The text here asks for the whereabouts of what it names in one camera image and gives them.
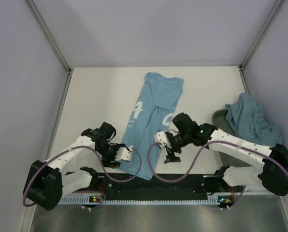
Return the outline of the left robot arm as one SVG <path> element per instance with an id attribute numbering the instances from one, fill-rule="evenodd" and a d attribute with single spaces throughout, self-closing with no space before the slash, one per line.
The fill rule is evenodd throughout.
<path id="1" fill-rule="evenodd" d="M 86 129 L 56 157 L 32 163 L 23 190 L 23 204 L 32 201 L 45 210 L 55 208 L 62 197 L 81 189 L 95 191 L 100 186 L 99 173 L 93 168 L 118 168 L 121 161 L 131 161 L 132 147 L 113 144 L 116 129 L 103 122 L 99 128 Z"/>

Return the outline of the light blue printed t-shirt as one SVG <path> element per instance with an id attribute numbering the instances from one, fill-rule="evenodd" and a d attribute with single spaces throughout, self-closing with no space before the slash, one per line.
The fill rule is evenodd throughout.
<path id="1" fill-rule="evenodd" d="M 130 162 L 122 162 L 119 170 L 150 180 L 153 173 L 147 162 L 149 147 L 154 143 L 154 135 L 169 129 L 172 116 L 183 92 L 184 80 L 178 77 L 167 78 L 159 73 L 148 72 L 140 96 L 131 112 L 121 143 L 133 146 L 140 153 Z"/>

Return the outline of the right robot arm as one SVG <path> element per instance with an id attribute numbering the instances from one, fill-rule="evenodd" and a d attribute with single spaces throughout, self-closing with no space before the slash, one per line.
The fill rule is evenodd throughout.
<path id="1" fill-rule="evenodd" d="M 281 145 L 259 145 L 235 137 L 218 127 L 198 125 L 187 114 L 180 113 L 173 120 L 178 133 L 160 131 L 155 140 L 166 148 L 166 162 L 180 161 L 176 153 L 189 144 L 230 155 L 248 164 L 247 167 L 226 166 L 216 177 L 215 186 L 227 191 L 234 186 L 263 186 L 269 192 L 288 194 L 288 149 Z"/>

